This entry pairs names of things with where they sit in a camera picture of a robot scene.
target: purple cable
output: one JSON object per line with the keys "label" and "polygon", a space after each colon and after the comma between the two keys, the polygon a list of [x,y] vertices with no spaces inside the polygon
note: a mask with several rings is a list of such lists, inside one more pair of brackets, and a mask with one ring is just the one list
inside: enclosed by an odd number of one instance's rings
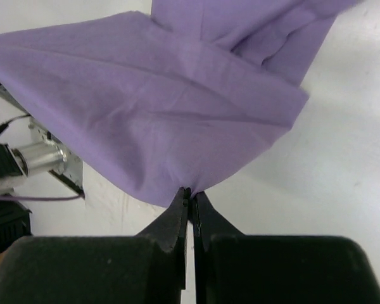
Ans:
{"label": "purple cable", "polygon": [[76,196],[67,196],[64,198],[40,198],[40,197],[29,197],[29,196],[3,196],[0,195],[0,201],[73,201],[79,198],[84,198],[84,194],[79,194]]}

